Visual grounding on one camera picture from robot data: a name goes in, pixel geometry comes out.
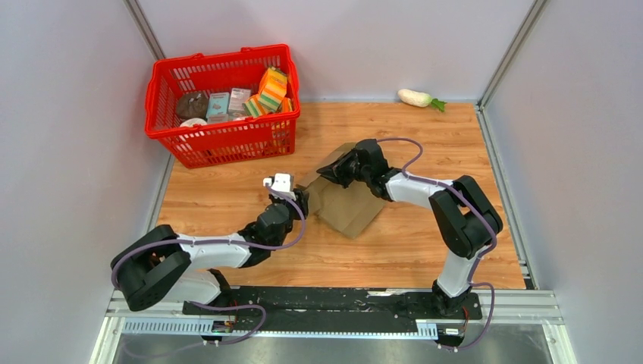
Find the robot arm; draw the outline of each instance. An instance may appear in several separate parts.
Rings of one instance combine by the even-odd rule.
[[[357,180],[366,183],[371,192],[382,199],[409,202],[433,210],[449,249],[444,268],[433,283],[434,306],[443,315],[461,307],[471,290],[470,272],[478,255],[491,244],[492,236],[472,212],[460,211],[463,204],[446,186],[463,194],[495,234],[503,228],[500,216],[472,177],[431,180],[433,183],[430,183],[399,168],[391,168],[375,139],[357,143],[351,151],[317,172],[344,188]]]
[[[289,174],[264,179],[264,185],[297,204],[308,215],[308,196],[293,189]],[[197,271],[212,267],[247,268],[266,260],[271,250],[282,246],[301,219],[290,202],[276,194],[254,222],[236,233],[221,237],[176,234],[169,225],[159,225],[111,261],[115,285],[123,292],[132,311],[154,306],[161,300],[193,300],[210,303],[221,292],[216,275]]]

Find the wooden floor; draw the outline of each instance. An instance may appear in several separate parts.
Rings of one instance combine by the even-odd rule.
[[[426,177],[473,176],[502,217],[497,248],[486,255],[475,281],[497,288],[525,288],[487,151],[471,104],[448,104],[443,114],[401,103],[309,103],[297,121],[293,155],[188,170],[174,164],[159,224],[191,235],[225,235],[255,221],[269,204],[262,179],[275,172],[295,181],[341,143],[367,138],[411,137],[425,154],[409,168]],[[389,164],[401,167],[417,149],[382,143]],[[389,203],[357,239],[307,220],[304,238],[252,268],[222,268],[232,285],[319,287],[430,287],[447,248],[433,214],[405,203]],[[299,229],[286,241],[291,241]]]

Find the white radish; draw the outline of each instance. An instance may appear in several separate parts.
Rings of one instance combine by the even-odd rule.
[[[427,93],[419,93],[410,89],[401,89],[400,91],[397,91],[397,95],[400,97],[402,102],[419,108],[425,108],[431,104],[431,101],[433,101],[431,95]]]
[[[419,108],[425,108],[430,105],[444,112],[444,104],[446,104],[446,102],[440,101],[435,97],[431,97],[431,95],[427,93],[419,93],[410,89],[401,89],[400,91],[397,91],[397,95],[400,97],[400,100],[406,104],[417,106]]]

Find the white wall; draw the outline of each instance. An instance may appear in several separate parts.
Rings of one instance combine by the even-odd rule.
[[[139,0],[167,57],[291,46],[303,99],[478,99],[532,0]]]
[[[118,0],[0,8],[0,362],[87,362],[167,161],[143,133],[153,58]]]
[[[552,1],[488,109],[580,363],[640,362],[643,3]]]

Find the gray floor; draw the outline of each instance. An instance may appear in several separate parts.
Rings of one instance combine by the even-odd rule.
[[[480,326],[470,325],[472,340]],[[121,338],[132,353],[165,353],[194,344],[194,336],[129,335]],[[197,347],[160,359],[134,359],[121,350],[114,363],[224,363],[224,364],[329,364],[329,363],[552,363],[540,325],[492,325],[477,347],[459,353],[439,350],[433,342],[418,340],[305,339],[253,337],[229,347]]]

